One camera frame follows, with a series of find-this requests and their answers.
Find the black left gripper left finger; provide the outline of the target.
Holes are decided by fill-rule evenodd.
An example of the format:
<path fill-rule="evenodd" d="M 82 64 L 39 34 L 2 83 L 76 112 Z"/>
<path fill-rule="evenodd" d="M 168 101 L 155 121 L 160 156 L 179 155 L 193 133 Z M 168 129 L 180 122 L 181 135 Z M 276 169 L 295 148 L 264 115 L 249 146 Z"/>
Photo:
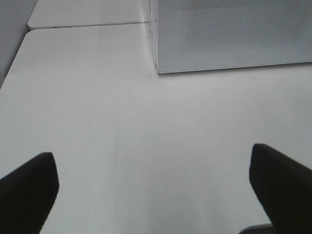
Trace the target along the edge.
<path fill-rule="evenodd" d="M 0 232 L 40 233 L 59 192 L 51 152 L 41 153 L 0 180 Z"/>

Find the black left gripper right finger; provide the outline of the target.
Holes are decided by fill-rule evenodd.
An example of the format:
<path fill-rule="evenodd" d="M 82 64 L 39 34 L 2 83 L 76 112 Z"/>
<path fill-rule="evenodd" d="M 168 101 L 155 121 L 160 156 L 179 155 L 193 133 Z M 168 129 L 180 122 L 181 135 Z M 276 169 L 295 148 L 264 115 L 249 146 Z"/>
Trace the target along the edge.
<path fill-rule="evenodd" d="M 312 232 L 312 171 L 266 144 L 252 148 L 249 181 L 278 234 Z"/>

